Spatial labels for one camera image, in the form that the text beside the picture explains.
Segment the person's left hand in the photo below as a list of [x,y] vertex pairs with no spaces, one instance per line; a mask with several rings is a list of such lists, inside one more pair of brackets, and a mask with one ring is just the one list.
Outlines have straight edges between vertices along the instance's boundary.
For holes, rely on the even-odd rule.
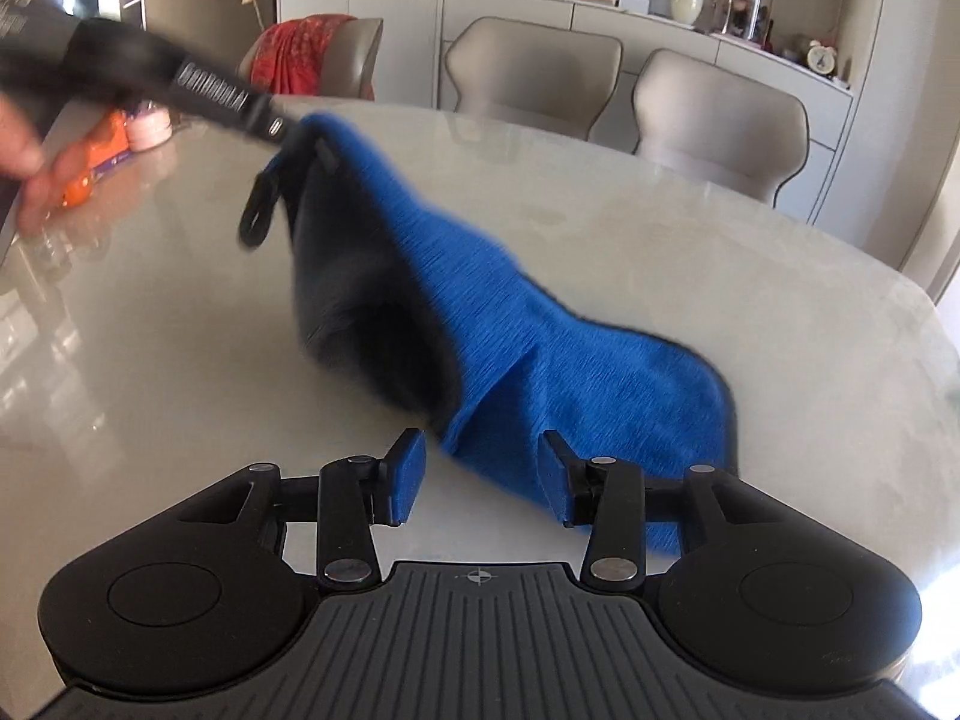
[[2,96],[2,176],[20,184],[21,236],[37,236],[43,231],[50,213],[62,203],[67,185],[86,171],[88,148],[98,130],[96,125],[48,161],[28,117],[10,98]]

